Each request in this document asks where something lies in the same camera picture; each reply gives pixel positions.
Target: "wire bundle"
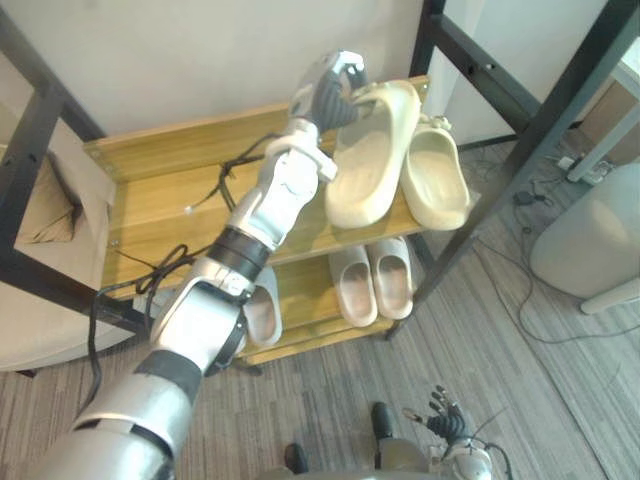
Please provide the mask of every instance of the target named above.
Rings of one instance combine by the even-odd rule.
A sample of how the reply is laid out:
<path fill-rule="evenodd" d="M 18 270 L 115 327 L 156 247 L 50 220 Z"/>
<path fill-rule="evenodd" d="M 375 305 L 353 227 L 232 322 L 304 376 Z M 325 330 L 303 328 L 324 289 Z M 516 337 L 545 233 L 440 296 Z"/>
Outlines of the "wire bundle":
<path fill-rule="evenodd" d="M 236 206 L 236 203 L 231 196 L 229 188 L 227 187 L 226 179 L 228 176 L 232 176 L 233 167 L 255 162 L 264 158 L 264 155 L 251 155 L 251 152 L 253 152 L 264 141 L 279 137 L 279 134 L 267 133 L 256 142 L 254 142 L 249 148 L 247 148 L 236 158 L 221 164 L 220 173 L 218 175 L 218 183 L 202 200 L 195 203 L 194 205 L 187 207 L 185 211 L 187 211 L 187 213 L 192 212 L 198 205 L 201 205 L 218 192 L 220 193 L 220 195 L 222 195 L 222 198 L 224 199 L 229 211 L 232 211 Z M 148 334 L 151 330 L 151 306 L 162 281 L 178 268 L 185 265 L 192 265 L 195 262 L 196 258 L 207 251 L 212 245 L 213 243 L 206 245 L 194 252 L 189 252 L 189 247 L 181 243 L 175 246 L 157 265 L 154 265 L 151 262 L 147 262 L 146 260 L 136 258 L 121 250 L 115 249 L 115 252 L 119 255 L 146 265 L 151 269 L 151 272 L 132 280 L 127 280 L 125 282 L 103 287 L 96 292 L 96 295 L 93 298 L 93 302 L 91 304 L 91 310 L 89 314 L 89 332 L 87 336 L 87 352 L 89 356 L 89 362 L 91 364 L 93 380 L 91 382 L 91 387 L 87 392 L 87 396 L 79 409 L 78 415 L 82 413 L 82 411 L 84 411 L 84 409 L 87 408 L 87 406 L 95 399 L 102 383 L 102 368 L 100 367 L 100 361 L 98 359 L 98 352 L 96 348 L 96 330 L 98 324 L 98 313 L 100 310 L 100 299 L 110 292 L 131 286 L 135 286 L 135 291 L 137 294 L 146 294 L 147 298 L 144 309 L 144 327 L 145 331 Z"/>

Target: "pillow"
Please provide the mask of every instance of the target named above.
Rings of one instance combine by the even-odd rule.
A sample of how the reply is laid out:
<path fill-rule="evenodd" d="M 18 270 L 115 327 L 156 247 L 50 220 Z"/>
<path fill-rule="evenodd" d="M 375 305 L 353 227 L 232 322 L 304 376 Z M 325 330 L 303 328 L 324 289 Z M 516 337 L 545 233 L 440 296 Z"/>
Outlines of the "pillow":
<path fill-rule="evenodd" d="M 0 147 L 0 157 L 6 147 Z M 73 205 L 58 182 L 48 155 L 42 165 L 18 231 L 18 243 L 68 242 L 73 238 Z"/>

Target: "wooden shelf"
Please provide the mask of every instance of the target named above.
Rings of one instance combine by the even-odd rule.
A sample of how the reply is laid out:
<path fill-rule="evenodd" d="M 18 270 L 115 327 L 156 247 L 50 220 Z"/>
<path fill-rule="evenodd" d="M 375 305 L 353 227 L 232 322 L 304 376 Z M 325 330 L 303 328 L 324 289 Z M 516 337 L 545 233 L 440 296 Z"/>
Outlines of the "wooden shelf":
<path fill-rule="evenodd" d="M 424 101 L 428 79 L 410 79 Z M 220 164 L 237 157 L 268 132 L 287 123 L 286 105 L 274 105 L 166 128 L 90 142 L 85 150 L 116 181 L 111 211 L 109 248 L 103 285 L 149 273 L 149 267 L 125 255 L 158 264 L 176 245 L 190 251 L 209 245 L 224 228 L 229 212 L 220 195 L 191 215 L 185 207 L 201 200 L 217 183 Z M 323 135 L 322 148 L 333 151 L 335 132 Z M 256 153 L 262 152 L 265 145 Z M 261 163 L 237 167 L 227 181 L 236 201 L 251 189 Z M 251 364 L 305 352 L 325 345 L 388 330 L 393 321 L 378 319 L 354 328 L 341 316 L 329 274 L 327 253 L 351 245 L 422 230 L 409 212 L 402 192 L 396 192 L 387 214 L 366 228 L 341 230 L 329 224 L 323 186 L 302 210 L 285 243 L 270 258 L 278 277 L 283 333 L 269 348 L 248 345 L 240 354 Z M 188 267 L 167 277 L 163 288 L 177 286 Z M 130 297 L 133 288 L 114 292 Z"/>
<path fill-rule="evenodd" d="M 410 78 L 424 102 L 429 79 Z M 244 151 L 267 132 L 287 124 L 287 105 L 203 118 L 193 122 L 102 138 L 85 151 L 117 183 L 218 165 Z M 333 150 L 335 132 L 323 135 L 322 147 Z M 257 152 L 262 152 L 265 145 Z"/>
<path fill-rule="evenodd" d="M 278 343 L 277 346 L 271 349 L 248 354 L 246 356 L 243 355 L 243 358 L 247 363 L 257 365 L 260 363 L 275 360 L 277 358 L 288 357 L 290 355 L 296 355 L 298 353 L 307 352 L 316 348 L 326 347 L 335 343 L 353 340 L 354 338 L 366 337 L 375 333 L 381 333 L 388 330 L 392 326 L 393 320 L 379 319 L 375 323 L 365 328 L 350 327 L 348 329 L 339 330 L 336 333 L 330 333 L 324 336 L 310 337 L 307 340 L 290 345 L 280 346 L 280 343 Z"/>
<path fill-rule="evenodd" d="M 255 182 L 260 165 L 244 165 L 229 181 L 234 198 L 239 199 Z M 177 244 L 186 243 L 190 250 L 203 247 L 224 227 L 229 212 L 219 197 L 208 200 L 191 215 L 184 208 L 203 198 L 217 178 L 220 167 L 201 167 L 175 172 L 118 186 L 116 205 L 112 211 L 109 244 L 136 258 L 156 264 Z M 271 257 L 271 265 L 304 260 L 349 245 L 371 243 L 397 235 L 422 230 L 413 220 L 400 191 L 385 217 L 360 229 L 341 230 L 329 224 L 324 209 L 324 192 L 307 205 L 282 247 Z M 103 285 L 119 283 L 149 272 L 141 263 L 128 259 L 115 248 L 105 258 Z M 186 269 L 167 277 L 163 286 L 180 283 Z M 119 297 L 133 294 L 133 289 L 117 292 Z"/>
<path fill-rule="evenodd" d="M 275 267 L 283 330 L 341 315 L 325 255 Z"/>

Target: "slipper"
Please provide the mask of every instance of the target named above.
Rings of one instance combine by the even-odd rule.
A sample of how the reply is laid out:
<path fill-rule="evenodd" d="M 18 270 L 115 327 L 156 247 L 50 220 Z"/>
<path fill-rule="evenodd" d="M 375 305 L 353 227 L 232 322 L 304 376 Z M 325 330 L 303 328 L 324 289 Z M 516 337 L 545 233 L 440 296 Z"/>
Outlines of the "slipper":
<path fill-rule="evenodd" d="M 413 218 L 429 230 L 461 227 L 471 207 L 458 149 L 449 129 L 446 118 L 422 115 L 400 175 Z"/>
<path fill-rule="evenodd" d="M 413 293 L 409 249 L 403 238 L 387 238 L 367 246 L 378 310 L 401 320 L 411 313 Z"/>
<path fill-rule="evenodd" d="M 361 118 L 338 130 L 338 174 L 325 194 L 329 222 L 340 228 L 365 227 L 387 213 L 420 115 L 418 94 L 403 80 L 363 87 L 353 102 Z"/>
<path fill-rule="evenodd" d="M 371 325 L 378 317 L 378 309 L 364 247 L 348 247 L 329 254 L 329 270 L 344 319 L 355 327 Z"/>
<path fill-rule="evenodd" d="M 263 268 L 256 278 L 255 286 L 253 295 L 242 310 L 247 319 L 251 341 L 258 346 L 269 347 L 282 335 L 278 280 L 273 268 Z"/>

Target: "black rubber joint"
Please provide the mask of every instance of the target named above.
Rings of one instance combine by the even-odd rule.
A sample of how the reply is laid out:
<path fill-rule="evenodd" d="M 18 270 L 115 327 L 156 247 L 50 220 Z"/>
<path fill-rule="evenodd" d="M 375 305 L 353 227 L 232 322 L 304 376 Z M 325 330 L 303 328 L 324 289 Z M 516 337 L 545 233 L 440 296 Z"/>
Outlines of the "black rubber joint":
<path fill-rule="evenodd" d="M 267 263 L 270 253 L 258 240 L 226 227 L 207 256 L 253 282 Z"/>

